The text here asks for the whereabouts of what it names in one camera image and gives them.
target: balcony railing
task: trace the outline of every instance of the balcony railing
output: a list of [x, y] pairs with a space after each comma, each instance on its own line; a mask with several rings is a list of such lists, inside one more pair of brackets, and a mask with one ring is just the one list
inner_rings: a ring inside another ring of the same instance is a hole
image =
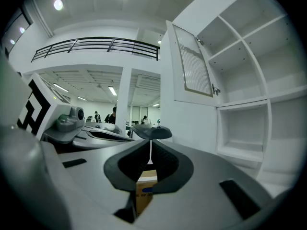
[[31, 62], [57, 53], [93, 49], [105, 52], [122, 51], [126, 54], [131, 53], [132, 55], [140, 55], [158, 60], [160, 47], [118, 37], [80, 37], [52, 44], [37, 50]]

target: ceiling light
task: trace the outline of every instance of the ceiling light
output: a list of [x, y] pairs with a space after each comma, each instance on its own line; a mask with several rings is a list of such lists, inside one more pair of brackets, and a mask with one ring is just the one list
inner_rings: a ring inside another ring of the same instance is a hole
[[58, 88], [60, 88], [61, 90], [64, 90], [64, 91], [66, 91], [66, 92], [69, 92], [68, 90], [62, 88], [61, 86], [58, 86], [56, 83], [54, 83], [53, 85], [56, 86], [56, 87], [58, 87]]
[[56, 10], [61, 10], [63, 8], [63, 2], [61, 0], [56, 0], [54, 2], [54, 7]]
[[112, 86], [109, 86], [109, 90], [112, 92], [113, 95], [117, 95], [114, 88]]

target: black rubber pad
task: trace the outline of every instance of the black rubber pad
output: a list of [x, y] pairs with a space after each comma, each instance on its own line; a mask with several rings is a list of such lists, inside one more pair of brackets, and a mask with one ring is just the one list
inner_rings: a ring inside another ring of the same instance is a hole
[[256, 205], [234, 180], [223, 181], [220, 183], [220, 186], [244, 220], [260, 210], [259, 206]]
[[76, 159], [76, 160], [63, 162], [63, 165], [64, 165], [65, 168], [69, 168], [69, 167], [73, 167], [73, 166], [83, 164], [83, 163], [86, 163], [85, 159]]

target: shelf compartment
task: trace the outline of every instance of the shelf compartment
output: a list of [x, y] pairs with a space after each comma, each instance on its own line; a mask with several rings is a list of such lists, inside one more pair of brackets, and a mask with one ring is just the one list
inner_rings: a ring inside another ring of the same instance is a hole
[[203, 29], [197, 37], [204, 42], [203, 46], [210, 57], [236, 41], [234, 34], [218, 17]]
[[262, 144], [229, 141], [217, 152], [225, 156], [254, 162], [263, 161]]
[[269, 94], [307, 85], [306, 55], [287, 17], [245, 38], [263, 72]]
[[268, 99], [271, 103], [288, 101], [307, 95], [307, 85], [289, 89], [275, 94], [269, 94]]
[[221, 17], [245, 36], [282, 14], [282, 7], [274, 0], [237, 0]]
[[209, 59], [213, 84], [221, 90], [220, 103], [262, 96], [256, 66], [241, 41]]
[[245, 160], [247, 167], [263, 161], [269, 132], [268, 101], [217, 108], [217, 154]]
[[261, 179], [270, 173], [299, 174], [307, 155], [307, 96], [272, 103], [272, 138]]
[[228, 162], [232, 163], [234, 166], [236, 166], [238, 169], [242, 170], [249, 176], [253, 178], [257, 177], [261, 163], [229, 157], [223, 154], [219, 154], [219, 156], [226, 159]]

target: white cabinet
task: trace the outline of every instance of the white cabinet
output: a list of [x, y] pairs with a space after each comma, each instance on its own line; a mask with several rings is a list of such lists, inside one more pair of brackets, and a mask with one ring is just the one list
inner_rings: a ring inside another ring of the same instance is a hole
[[221, 17], [245, 36], [283, 13], [281, 6], [273, 0], [237, 0]]
[[198, 35], [219, 106], [268, 99], [307, 85], [306, 56], [275, 0], [237, 0]]
[[273, 196], [307, 155], [306, 55], [275, 0], [237, 0], [198, 35], [221, 90], [216, 153]]
[[256, 177], [268, 143], [270, 103], [267, 100], [217, 110], [216, 153]]

